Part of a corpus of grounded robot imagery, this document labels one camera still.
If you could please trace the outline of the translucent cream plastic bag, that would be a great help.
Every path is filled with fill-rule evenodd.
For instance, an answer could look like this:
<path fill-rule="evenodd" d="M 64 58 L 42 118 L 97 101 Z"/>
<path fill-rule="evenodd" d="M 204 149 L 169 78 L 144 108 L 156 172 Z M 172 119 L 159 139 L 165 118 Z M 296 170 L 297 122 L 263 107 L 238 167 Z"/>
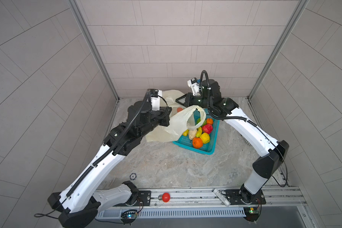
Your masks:
<path fill-rule="evenodd" d="M 182 105 L 176 103 L 176 99 L 183 96 L 179 90 L 168 90 L 162 92 L 165 101 L 160 101 L 160 105 L 167 104 L 172 108 L 170 114 L 169 126 L 157 126 L 153 131 L 148 133 L 145 138 L 147 142 L 172 142 L 177 141 L 183 132 L 187 129 L 194 130 L 203 124 L 206 120 L 206 113 L 203 108 L 198 105 L 192 105 L 177 112 L 178 107 Z"/>

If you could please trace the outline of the yellow banana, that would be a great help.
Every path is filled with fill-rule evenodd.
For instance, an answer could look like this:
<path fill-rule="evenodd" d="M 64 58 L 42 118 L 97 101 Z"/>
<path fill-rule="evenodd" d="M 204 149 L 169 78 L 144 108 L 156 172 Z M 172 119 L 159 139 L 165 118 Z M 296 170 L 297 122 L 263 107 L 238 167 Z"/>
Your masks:
<path fill-rule="evenodd" d="M 182 134 L 183 136 L 188 136 L 189 135 L 189 129 L 187 129 L 185 132 Z"/>

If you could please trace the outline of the red fruit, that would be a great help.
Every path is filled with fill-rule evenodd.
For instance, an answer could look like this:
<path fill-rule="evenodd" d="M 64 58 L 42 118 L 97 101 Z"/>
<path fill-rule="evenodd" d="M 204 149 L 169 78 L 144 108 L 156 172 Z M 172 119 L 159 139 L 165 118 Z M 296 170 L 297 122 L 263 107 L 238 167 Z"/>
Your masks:
<path fill-rule="evenodd" d="M 202 131 L 207 134 L 211 134 L 213 131 L 213 126 L 211 124 L 206 124 L 202 127 Z"/>

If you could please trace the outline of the yellow bell pepper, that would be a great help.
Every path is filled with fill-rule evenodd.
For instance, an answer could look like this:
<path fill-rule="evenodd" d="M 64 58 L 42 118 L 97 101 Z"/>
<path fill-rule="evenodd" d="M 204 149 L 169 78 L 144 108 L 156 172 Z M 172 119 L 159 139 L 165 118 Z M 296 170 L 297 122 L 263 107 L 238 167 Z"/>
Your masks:
<path fill-rule="evenodd" d="M 203 133 L 199 138 L 202 140 L 203 144 L 207 144 L 211 140 L 210 135 L 207 133 Z"/>

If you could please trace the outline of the small orange fruit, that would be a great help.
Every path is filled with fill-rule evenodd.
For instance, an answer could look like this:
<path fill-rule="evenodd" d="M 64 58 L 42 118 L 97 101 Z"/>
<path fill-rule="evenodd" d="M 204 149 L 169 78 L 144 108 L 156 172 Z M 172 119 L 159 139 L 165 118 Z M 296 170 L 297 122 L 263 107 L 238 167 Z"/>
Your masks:
<path fill-rule="evenodd" d="M 210 124 L 210 125 L 213 125 L 214 121 L 213 121 L 213 119 L 208 118 L 208 119 L 206 119 L 206 123 Z"/>

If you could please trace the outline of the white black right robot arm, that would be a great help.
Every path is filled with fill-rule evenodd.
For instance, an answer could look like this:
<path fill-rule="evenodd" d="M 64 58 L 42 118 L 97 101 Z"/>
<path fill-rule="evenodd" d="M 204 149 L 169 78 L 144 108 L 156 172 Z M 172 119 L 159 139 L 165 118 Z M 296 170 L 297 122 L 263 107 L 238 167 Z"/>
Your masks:
<path fill-rule="evenodd" d="M 188 86 L 191 92 L 177 98 L 176 103 L 184 107 L 198 105 L 206 108 L 212 118 L 225 121 L 235 128 L 258 153 L 259 158 L 252 164 L 252 173 L 239 190 L 243 203 L 254 203 L 262 187 L 285 163 L 289 144 L 268 135 L 243 112 L 234 100 L 222 97 L 218 82 L 209 79 L 206 70 L 201 72 L 199 79 L 189 80 Z"/>

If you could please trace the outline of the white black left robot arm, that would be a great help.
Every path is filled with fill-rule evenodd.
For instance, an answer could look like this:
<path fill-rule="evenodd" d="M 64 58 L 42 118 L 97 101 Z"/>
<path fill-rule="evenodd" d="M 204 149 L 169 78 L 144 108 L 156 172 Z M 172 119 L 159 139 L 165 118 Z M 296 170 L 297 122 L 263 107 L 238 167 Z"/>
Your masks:
<path fill-rule="evenodd" d="M 139 190 L 131 181 L 113 189 L 97 192 L 105 177 L 157 126 L 168 126 L 172 108 L 161 106 L 162 91 L 148 89 L 143 100 L 128 108 L 125 123 L 113 128 L 99 151 L 65 190 L 52 193 L 48 203 L 60 213 L 58 220 L 64 228 L 84 228 L 100 211 L 118 204 L 139 202 Z"/>

